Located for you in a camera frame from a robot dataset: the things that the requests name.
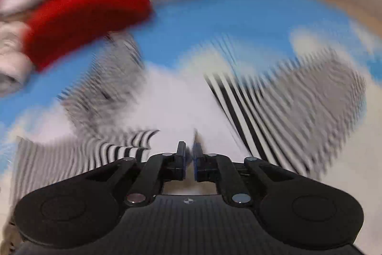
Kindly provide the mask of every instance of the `gray striped fabric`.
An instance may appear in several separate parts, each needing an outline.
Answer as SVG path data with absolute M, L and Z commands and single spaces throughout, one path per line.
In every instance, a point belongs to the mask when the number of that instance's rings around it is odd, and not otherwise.
M 13 204 L 26 194 L 121 159 L 147 161 L 150 138 L 158 130 L 142 130 L 100 140 L 70 139 L 39 144 L 21 139 L 16 154 Z
M 59 99 L 78 137 L 103 139 L 116 132 L 117 112 L 135 100 L 142 82 L 142 59 L 133 38 L 126 32 L 111 33 L 84 78 Z
M 354 128 L 366 89 L 331 50 L 258 77 L 223 73 L 206 81 L 254 156 L 315 179 Z

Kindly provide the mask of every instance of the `red towel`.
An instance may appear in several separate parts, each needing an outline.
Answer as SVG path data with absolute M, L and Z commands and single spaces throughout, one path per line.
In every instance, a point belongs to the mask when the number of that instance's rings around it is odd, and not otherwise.
M 49 0 L 38 8 L 24 37 L 24 53 L 37 71 L 80 46 L 146 19 L 149 0 Z

